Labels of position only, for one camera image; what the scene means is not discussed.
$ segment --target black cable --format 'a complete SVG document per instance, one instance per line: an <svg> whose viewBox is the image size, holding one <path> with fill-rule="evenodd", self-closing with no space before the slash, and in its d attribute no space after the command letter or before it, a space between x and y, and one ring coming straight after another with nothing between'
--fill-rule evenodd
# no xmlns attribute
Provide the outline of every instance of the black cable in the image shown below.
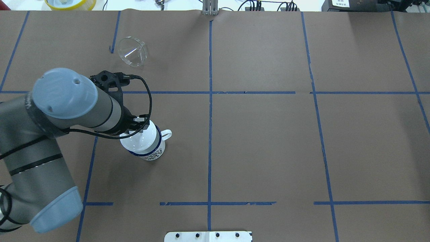
<svg viewBox="0 0 430 242"><path fill-rule="evenodd" d="M111 139L111 140L120 140L120 139L125 139L125 138L130 138L131 136L139 133L141 130L143 130L143 128L149 124L149 119L151 117L151 112L152 112L152 96L151 96L151 92L149 91L149 87L146 84L145 80L140 77L140 76L136 76L136 75L129 75L130 77L133 77L131 79L139 79L143 82L143 84L145 85L146 91L148 92L148 96L149 96L149 111L148 111L148 116L146 121L134 132L125 136L109 136L109 135L104 135L104 134L100 134L100 133L94 133L91 131L87 131L87 130L81 130L81 129L71 129L71 128L67 128L67 129L63 129L62 131L65 133L69 133L69 132L78 132L78 133L85 133L85 134L89 134L89 135L93 135L93 136L97 136L100 138L105 138L105 139Z"/></svg>
<svg viewBox="0 0 430 242"><path fill-rule="evenodd" d="M220 8L220 9L230 9L231 11L233 11L233 12L234 12L234 10L233 10L233 9L231 9L231 8L227 8L227 7L222 7L222 8Z"/></svg>
<svg viewBox="0 0 430 242"><path fill-rule="evenodd" d="M252 8L254 9L255 8L255 5L254 5L254 1L253 0L246 0L245 2L243 2L240 6L239 6L239 8L237 9L238 11L240 11L240 8L246 3L246 2L251 2L252 3Z"/></svg>
<svg viewBox="0 0 430 242"><path fill-rule="evenodd" d="M20 146L18 146L18 147L16 147L16 148L13 148L13 149L9 150L8 152L6 152L6 153L4 153L4 154L0 155L0 160L4 159L5 157L7 157L7 156L9 156L9 155L11 155L11 154L13 154L13 153L15 153L15 152L19 151L19 150L22 150L22 149L24 149L24 148L27 148L27 147L29 147L29 146L32 146L32 145L34 145L34 144L36 144L36 143L39 143L39 142L40 142L40 141L42 141L42 140L46 140L47 138L48 138L48 137L46 137L46 136L41 136L41 137L39 137L39 138L37 138L37 139L35 139L35 140L32 140L32 141L27 142L27 143L25 143L25 144L22 144L22 145L20 145Z"/></svg>
<svg viewBox="0 0 430 242"><path fill-rule="evenodd" d="M291 1L290 2L290 4L288 5L288 8L286 9L286 11L291 11L291 7L292 7L292 5L294 4L294 2L293 1Z"/></svg>
<svg viewBox="0 0 430 242"><path fill-rule="evenodd" d="M2 226L4 224L4 222L6 222L6 220L8 220L10 212L12 210L12 196L10 195L10 193L8 191L6 191L3 188L0 188L0 193L2 195L4 195L6 197L6 200L7 200L6 211L4 211L3 218L0 220L0 226Z"/></svg>
<svg viewBox="0 0 430 242"><path fill-rule="evenodd" d="M265 0L259 0L259 1L263 3L283 3L283 2L265 1Z"/></svg>
<svg viewBox="0 0 430 242"><path fill-rule="evenodd" d="M103 5L103 8L101 9L102 11L104 11L104 7L106 6L106 4L108 3L109 0L106 0L106 2Z"/></svg>
<svg viewBox="0 0 430 242"><path fill-rule="evenodd" d="M283 2L283 3L281 3L280 5L279 5L279 7L278 7L278 9L276 10L276 11L279 11L279 9L281 9L281 6L282 6L282 4L286 4L287 5L287 7L288 7L288 3L287 2Z"/></svg>

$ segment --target blue tape line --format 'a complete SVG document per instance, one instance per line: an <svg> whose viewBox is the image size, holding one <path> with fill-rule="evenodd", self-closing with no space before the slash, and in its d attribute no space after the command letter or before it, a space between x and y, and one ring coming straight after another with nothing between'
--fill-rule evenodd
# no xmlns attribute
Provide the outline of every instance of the blue tape line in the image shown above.
<svg viewBox="0 0 430 242"><path fill-rule="evenodd" d="M83 208L82 208L82 212L81 212L81 217L79 219L78 234L76 235L76 242L80 241L80 234L81 234L81 231L82 231L83 217L85 215L85 207L86 206L84 204Z"/></svg>
<svg viewBox="0 0 430 242"><path fill-rule="evenodd" d="M22 23L22 26L21 26L21 31L19 32L19 35L18 35L18 39L15 42L15 47L13 47L12 55L10 55L10 59L9 59L9 63L7 64L7 67L6 67L6 71L4 72L3 80L1 81L1 84L0 84L0 92L3 89L4 82L6 81L6 77L7 77L7 74L9 72L10 65L12 64L12 60L13 60L13 57L15 55L16 48L18 48L18 44L19 44L19 41L21 39L22 32L24 32L25 24L27 23L29 15L30 15L30 11L27 11L27 14L25 15L24 22Z"/></svg>
<svg viewBox="0 0 430 242"><path fill-rule="evenodd" d="M86 206L113 206L113 202L87 202Z"/></svg>
<svg viewBox="0 0 430 242"><path fill-rule="evenodd" d="M0 93L4 93L4 94L7 94L7 93L28 93L28 91L1 91Z"/></svg>
<svg viewBox="0 0 430 242"><path fill-rule="evenodd" d="M76 242L79 242L81 231L82 231L83 217L84 217L84 214L85 214L85 207L87 205L86 200L88 198L89 183L91 181L92 167L93 167L93 164L94 164L95 147L97 146L97 140L98 140L98 137L95 137L94 138L94 145L92 147L91 162L89 164L89 169L88 169L88 177L86 179L85 195L83 197L83 209L82 209L81 217L80 217L80 220L79 220L79 227L78 227L78 233L76 235Z"/></svg>
<svg viewBox="0 0 430 242"><path fill-rule="evenodd" d="M313 202L314 205L372 205L372 204L430 204L430 201L334 201L334 202Z"/></svg>
<svg viewBox="0 0 430 242"><path fill-rule="evenodd" d="M115 50L115 42L117 41L118 26L120 25L120 16L121 16L121 11L118 11L117 26L115 27L114 40L112 41L112 46L109 46L109 50L111 51L111 53L113 53Z"/></svg>
<svg viewBox="0 0 430 242"><path fill-rule="evenodd" d="M404 60L405 60L406 67L407 67L407 69L408 69L409 76L410 76L411 81L412 81L412 85L414 86L415 94L417 95L418 104L420 105L421 113L423 114L424 122L425 122L425 124L426 124L426 126L427 126L427 131L428 131L428 133L430 134L430 125L429 125L429 121L428 121L428 119L427 119L426 112L424 111L424 107L423 107L423 104L422 104L422 102L421 102L420 94L419 94L419 92L418 92L417 85L415 84L415 80L414 80L414 77L413 77L413 75L412 75L411 68L409 67L408 58L406 58L406 54L405 54L405 51L404 51L404 49L403 49L402 41L400 40L400 35L399 35L398 30L397 30L397 24L396 24L396 20L395 20L395 18L394 18L394 12L393 12L393 11L391 11L391 18L392 18L392 20L393 20L394 30L396 31L397 40L398 40L399 45L400 45L400 50L402 51L402 55L403 55L403 58L404 58Z"/></svg>
<svg viewBox="0 0 430 242"><path fill-rule="evenodd" d="M270 206L276 202L211 202L211 206ZM207 206L208 202L161 202L160 206Z"/></svg>
<svg viewBox="0 0 430 242"><path fill-rule="evenodd" d="M124 94L146 94L147 91L123 91ZM264 92L264 91L151 91L151 94L296 94L293 91L277 91L277 92Z"/></svg>
<svg viewBox="0 0 430 242"><path fill-rule="evenodd" d="M337 226L337 223L336 223L335 207L333 205L332 186L330 184L329 166L327 165L326 149L324 147L323 129L321 128L321 119L319 118L319 109L318 109L318 101L316 99L315 83L314 83L314 80L313 80L312 69L310 68L310 53L309 53L309 46L308 46L308 43L307 43L306 26L305 26L305 23L304 23L303 12L301 12L301 23L303 25L303 35L304 35L304 42L305 42L305 45L306 45L306 54L307 54L307 63L309 65L309 74L310 74L310 79L312 81L313 100L314 100L314 103L315 103L316 119L318 121L318 130L319 130L319 138L320 138L320 141L321 141L322 157L324 159L324 166L325 166L325 169L326 169L327 189L329 191L329 199L330 199L330 202L331 202L330 208L331 208L331 211L332 211L333 229L334 229L334 232L335 232L336 242L339 242L339 234L338 234L338 226Z"/></svg>
<svg viewBox="0 0 430 242"><path fill-rule="evenodd" d="M261 92L261 91L239 91L239 92L213 92L213 94L295 94L290 91L277 91L277 92Z"/></svg>
<svg viewBox="0 0 430 242"><path fill-rule="evenodd" d="M160 206L207 206L207 202L161 202Z"/></svg>
<svg viewBox="0 0 430 242"><path fill-rule="evenodd" d="M212 202L212 206L243 206L243 205L256 205L256 206L270 206L276 202Z"/></svg>
<svg viewBox="0 0 430 242"><path fill-rule="evenodd" d="M212 203L212 21L209 21L209 152L208 152L208 231L211 231Z"/></svg>
<svg viewBox="0 0 430 242"><path fill-rule="evenodd" d="M146 94L147 91L123 91L124 94ZM209 94L205 91L151 91L151 94Z"/></svg>
<svg viewBox="0 0 430 242"><path fill-rule="evenodd" d="M415 94L415 92L311 92L310 94Z"/></svg>

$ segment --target metal stand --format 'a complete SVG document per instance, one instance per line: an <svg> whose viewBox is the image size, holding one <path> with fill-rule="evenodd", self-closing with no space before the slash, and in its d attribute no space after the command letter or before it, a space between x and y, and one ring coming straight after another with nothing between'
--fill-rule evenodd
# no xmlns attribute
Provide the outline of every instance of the metal stand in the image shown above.
<svg viewBox="0 0 430 242"><path fill-rule="evenodd" d="M203 0L203 15L218 15L218 0Z"/></svg>

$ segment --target yellow bowl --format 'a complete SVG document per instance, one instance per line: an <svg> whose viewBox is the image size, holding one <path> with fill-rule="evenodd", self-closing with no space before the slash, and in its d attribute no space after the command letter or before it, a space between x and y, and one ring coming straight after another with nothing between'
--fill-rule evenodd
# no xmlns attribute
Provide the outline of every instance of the yellow bowl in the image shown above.
<svg viewBox="0 0 430 242"><path fill-rule="evenodd" d="M54 11L56 10L92 10L97 0L81 0L77 4L65 8L55 5L55 0L45 0L45 3Z"/></svg>

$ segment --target metal bracket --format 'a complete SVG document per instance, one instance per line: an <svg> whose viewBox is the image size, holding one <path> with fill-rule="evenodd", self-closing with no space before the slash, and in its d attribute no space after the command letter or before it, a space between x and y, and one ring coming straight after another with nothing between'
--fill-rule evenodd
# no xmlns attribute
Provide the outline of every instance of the metal bracket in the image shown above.
<svg viewBox="0 0 430 242"><path fill-rule="evenodd" d="M168 232L164 242L252 242L250 231Z"/></svg>
<svg viewBox="0 0 430 242"><path fill-rule="evenodd" d="M218 0L203 0L203 15L218 15Z"/></svg>

